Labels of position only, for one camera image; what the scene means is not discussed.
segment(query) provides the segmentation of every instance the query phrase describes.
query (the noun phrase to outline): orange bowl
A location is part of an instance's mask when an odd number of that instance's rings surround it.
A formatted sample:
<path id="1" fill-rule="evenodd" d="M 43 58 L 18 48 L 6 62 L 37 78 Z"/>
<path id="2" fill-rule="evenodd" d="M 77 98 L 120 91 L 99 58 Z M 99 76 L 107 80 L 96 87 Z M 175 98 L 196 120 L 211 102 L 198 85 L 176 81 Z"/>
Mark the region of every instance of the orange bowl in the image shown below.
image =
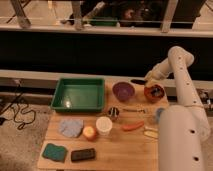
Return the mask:
<path id="1" fill-rule="evenodd" d="M 148 101 L 150 101 L 152 103 L 156 103 L 164 97 L 165 91 L 161 86 L 155 84 L 151 87 L 145 86 L 144 95 Z"/>

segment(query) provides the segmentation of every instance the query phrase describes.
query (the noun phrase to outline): metal bar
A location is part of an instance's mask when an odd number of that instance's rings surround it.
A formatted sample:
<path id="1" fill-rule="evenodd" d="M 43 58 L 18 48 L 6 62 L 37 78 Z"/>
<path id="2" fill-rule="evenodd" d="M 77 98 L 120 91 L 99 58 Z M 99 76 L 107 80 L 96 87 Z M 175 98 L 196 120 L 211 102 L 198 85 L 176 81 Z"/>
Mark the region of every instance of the metal bar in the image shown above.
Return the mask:
<path id="1" fill-rule="evenodd" d="M 166 7 L 166 12 L 164 15 L 164 19 L 161 25 L 161 31 L 162 33 L 168 33 L 171 27 L 172 19 L 175 15 L 175 10 L 178 4 L 178 0 L 169 0 L 167 7 Z"/>
<path id="2" fill-rule="evenodd" d="M 64 26 L 36 26 L 30 29 L 20 29 L 16 24 L 0 24 L 0 30 L 7 31 L 34 31 L 50 33 L 70 33 L 70 34 L 104 34 L 104 35 L 134 35 L 134 36 L 164 36 L 164 37 L 206 37 L 213 38 L 213 30 L 195 30 L 172 28 L 168 33 L 163 33 L 159 28 L 126 28 L 126 27 L 84 27 L 83 30 L 76 30 L 74 27 Z"/>
<path id="3" fill-rule="evenodd" d="M 75 29 L 82 30 L 83 22 L 82 22 L 82 15 L 81 15 L 81 3 L 80 1 L 71 1 L 71 4 L 73 9 Z"/>
<path id="4" fill-rule="evenodd" d="M 26 14 L 21 6 L 21 2 L 19 0 L 10 0 L 10 2 L 16 13 L 19 26 L 21 28 L 29 28 L 31 23 L 30 23 L 29 19 L 27 18 Z"/>

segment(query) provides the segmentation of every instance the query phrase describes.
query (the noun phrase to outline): orange ball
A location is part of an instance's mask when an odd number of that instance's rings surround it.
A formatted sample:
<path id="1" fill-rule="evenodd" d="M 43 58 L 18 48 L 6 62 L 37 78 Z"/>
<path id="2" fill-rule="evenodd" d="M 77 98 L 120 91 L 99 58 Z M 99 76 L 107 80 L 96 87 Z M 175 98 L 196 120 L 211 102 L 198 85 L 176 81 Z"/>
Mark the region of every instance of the orange ball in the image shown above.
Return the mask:
<path id="1" fill-rule="evenodd" d="M 83 129 L 83 135 L 88 141 L 93 141 L 97 137 L 97 131 L 93 126 L 86 126 Z"/>

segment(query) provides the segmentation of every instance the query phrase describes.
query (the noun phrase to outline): small bowl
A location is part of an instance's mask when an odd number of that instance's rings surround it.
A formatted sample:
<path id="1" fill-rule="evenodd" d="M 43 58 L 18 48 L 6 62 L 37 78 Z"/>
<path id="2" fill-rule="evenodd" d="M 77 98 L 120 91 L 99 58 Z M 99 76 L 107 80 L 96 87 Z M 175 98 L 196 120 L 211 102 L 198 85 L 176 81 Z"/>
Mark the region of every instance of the small bowl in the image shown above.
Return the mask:
<path id="1" fill-rule="evenodd" d="M 113 86 L 112 91 L 113 91 L 115 97 L 120 102 L 128 101 L 135 94 L 134 87 L 131 84 L 127 83 L 127 82 L 118 82 L 118 83 L 116 83 Z"/>
<path id="2" fill-rule="evenodd" d="M 144 95 L 147 100 L 149 100 L 152 103 L 156 103 L 164 97 L 165 91 L 161 86 L 155 84 L 151 87 L 145 86 Z"/>

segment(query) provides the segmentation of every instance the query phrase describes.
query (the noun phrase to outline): gray cloth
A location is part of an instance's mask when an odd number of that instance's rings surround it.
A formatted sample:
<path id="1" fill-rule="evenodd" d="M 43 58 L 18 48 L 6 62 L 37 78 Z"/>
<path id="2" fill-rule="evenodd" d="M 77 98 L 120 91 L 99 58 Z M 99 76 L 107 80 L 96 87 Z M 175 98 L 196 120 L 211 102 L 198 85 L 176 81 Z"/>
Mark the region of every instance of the gray cloth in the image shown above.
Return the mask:
<path id="1" fill-rule="evenodd" d="M 59 132 L 66 137 L 78 137 L 83 127 L 81 119 L 63 119 L 59 124 Z"/>

